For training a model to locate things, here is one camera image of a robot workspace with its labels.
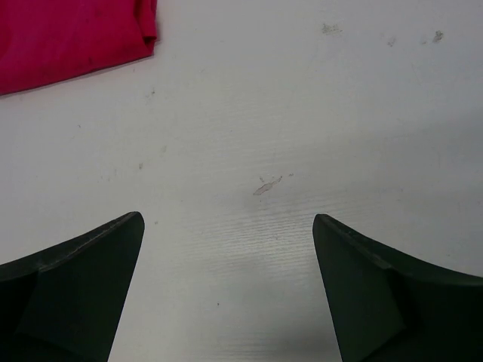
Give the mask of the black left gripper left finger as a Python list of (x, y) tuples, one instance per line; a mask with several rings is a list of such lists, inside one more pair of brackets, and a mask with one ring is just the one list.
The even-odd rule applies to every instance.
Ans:
[(107, 361), (145, 229), (126, 213), (1, 266), (3, 361)]

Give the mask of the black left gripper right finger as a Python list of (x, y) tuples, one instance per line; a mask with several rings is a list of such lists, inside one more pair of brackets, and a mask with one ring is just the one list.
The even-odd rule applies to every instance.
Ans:
[(312, 233), (344, 361), (480, 361), (482, 279), (410, 256), (327, 214)]

